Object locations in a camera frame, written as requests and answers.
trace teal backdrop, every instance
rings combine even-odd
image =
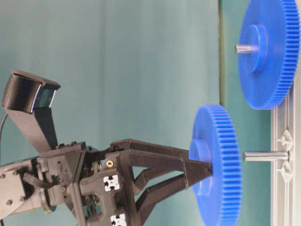
[[[103,149],[131,137],[188,148],[198,107],[220,101],[215,0],[3,0],[0,29],[0,93],[12,68],[59,82],[60,143]],[[1,164],[37,155],[10,119],[1,147]],[[5,223],[76,220],[62,205]],[[201,226],[192,190],[158,204],[146,225]]]

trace cable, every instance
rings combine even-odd
[[[45,182],[45,181],[41,181],[38,178],[36,178],[35,176],[29,174],[29,173],[24,173],[22,180],[32,186],[38,186],[41,188],[45,188],[45,189],[49,189],[52,188],[55,185],[60,184],[60,175],[56,175],[54,177],[54,179],[52,180],[52,182]]]
[[[5,119],[7,118],[8,114],[4,113],[2,120],[0,122],[0,165],[1,165],[1,135],[2,135],[2,130],[3,130],[3,125],[5,123]]]

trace metal shaft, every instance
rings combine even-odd
[[[286,161],[288,152],[244,152],[244,161]]]
[[[250,54],[252,52],[251,45],[236,45],[235,53],[236,54]]]

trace blue gear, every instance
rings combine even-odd
[[[207,226],[234,226],[242,193],[240,154],[235,130],[220,105],[204,105],[197,112],[189,158],[210,161],[213,176],[193,185],[198,208]]]
[[[300,22],[295,0],[251,0],[240,32],[242,92],[253,109],[277,107],[290,90],[298,64]]]

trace metal plate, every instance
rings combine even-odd
[[[25,202],[23,183],[15,170],[0,174],[0,219],[8,216]]]

